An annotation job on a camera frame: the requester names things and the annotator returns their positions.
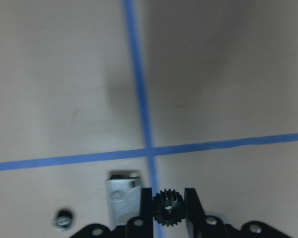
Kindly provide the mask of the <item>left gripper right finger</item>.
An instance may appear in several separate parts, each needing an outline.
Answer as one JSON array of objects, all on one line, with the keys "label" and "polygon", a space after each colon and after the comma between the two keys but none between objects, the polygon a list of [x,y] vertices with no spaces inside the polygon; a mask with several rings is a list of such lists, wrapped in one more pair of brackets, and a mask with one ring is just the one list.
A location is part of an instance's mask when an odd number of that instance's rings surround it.
[{"label": "left gripper right finger", "polygon": [[184,189],[186,226],[189,238],[225,238],[226,228],[222,220],[206,215],[194,188]]}]

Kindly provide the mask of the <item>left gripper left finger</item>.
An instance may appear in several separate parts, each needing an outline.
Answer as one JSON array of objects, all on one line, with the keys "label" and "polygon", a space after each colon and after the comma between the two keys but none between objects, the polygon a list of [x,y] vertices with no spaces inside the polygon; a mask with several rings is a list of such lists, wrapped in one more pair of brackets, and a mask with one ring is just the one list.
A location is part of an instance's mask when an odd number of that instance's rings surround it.
[{"label": "left gripper left finger", "polygon": [[153,201],[151,188],[142,188],[139,214],[127,222],[125,237],[153,238]]}]

